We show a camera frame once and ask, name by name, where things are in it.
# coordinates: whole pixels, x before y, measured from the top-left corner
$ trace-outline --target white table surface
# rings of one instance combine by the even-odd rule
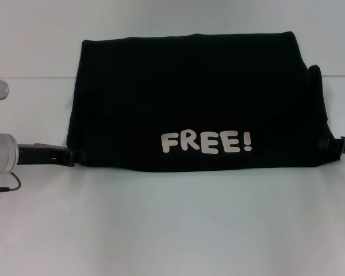
[[[345,275],[345,156],[318,168],[16,173],[22,188],[0,194],[0,275]]]

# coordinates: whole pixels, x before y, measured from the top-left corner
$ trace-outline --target cable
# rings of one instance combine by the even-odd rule
[[[18,181],[18,186],[15,188],[11,188],[10,191],[19,190],[19,188],[22,186],[21,180],[19,179],[19,177],[15,173],[11,172],[10,174]]]
[[[19,177],[13,172],[11,172],[10,174],[18,181],[18,186],[15,188],[0,187],[0,193],[5,193],[7,191],[16,191],[19,190],[19,188],[22,186],[22,182],[20,181]]]

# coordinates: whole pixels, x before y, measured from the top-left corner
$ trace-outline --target black cloth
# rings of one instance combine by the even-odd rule
[[[85,166],[205,171],[340,158],[325,149],[333,136],[320,69],[307,69],[292,32],[86,40],[80,59],[67,146]],[[194,134],[184,150],[181,138]],[[216,141],[208,150],[207,140]]]

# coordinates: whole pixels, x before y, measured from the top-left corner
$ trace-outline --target white background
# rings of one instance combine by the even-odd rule
[[[292,30],[345,135],[345,0],[0,0],[0,132],[63,145],[81,42]],[[345,156],[319,168],[147,174],[22,166],[1,275],[345,275]],[[15,185],[0,175],[0,185]]]

